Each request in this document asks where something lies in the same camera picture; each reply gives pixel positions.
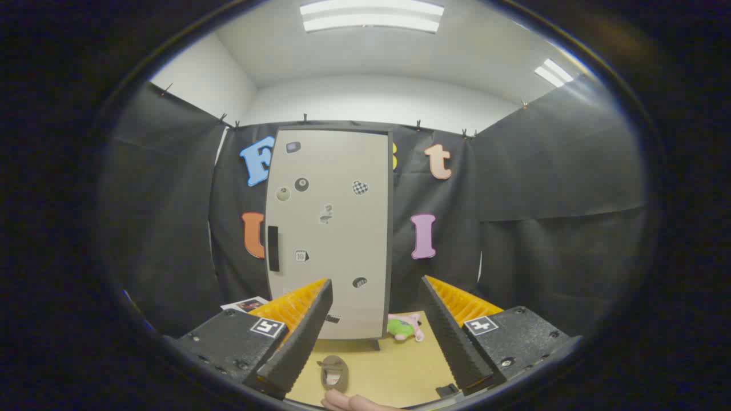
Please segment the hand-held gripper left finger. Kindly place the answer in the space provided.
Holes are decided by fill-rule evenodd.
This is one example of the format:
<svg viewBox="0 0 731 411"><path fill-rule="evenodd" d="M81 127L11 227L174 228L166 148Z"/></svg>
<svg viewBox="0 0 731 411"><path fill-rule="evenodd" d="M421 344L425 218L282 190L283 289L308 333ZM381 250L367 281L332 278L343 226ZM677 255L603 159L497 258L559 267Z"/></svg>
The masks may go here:
<svg viewBox="0 0 731 411"><path fill-rule="evenodd" d="M167 341L206 377L282 400L307 363L331 305L331 279L319 279L250 312L222 310Z"/></svg>

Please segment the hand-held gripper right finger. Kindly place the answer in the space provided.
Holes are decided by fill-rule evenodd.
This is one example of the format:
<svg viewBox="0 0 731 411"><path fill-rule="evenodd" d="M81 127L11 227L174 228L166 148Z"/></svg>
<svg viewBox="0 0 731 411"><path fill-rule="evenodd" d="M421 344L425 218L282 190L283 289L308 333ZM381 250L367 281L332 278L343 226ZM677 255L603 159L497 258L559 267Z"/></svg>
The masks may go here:
<svg viewBox="0 0 731 411"><path fill-rule="evenodd" d="M525 376L581 341L525 306L500 309L430 276L421 280L421 304L465 395Z"/></svg>

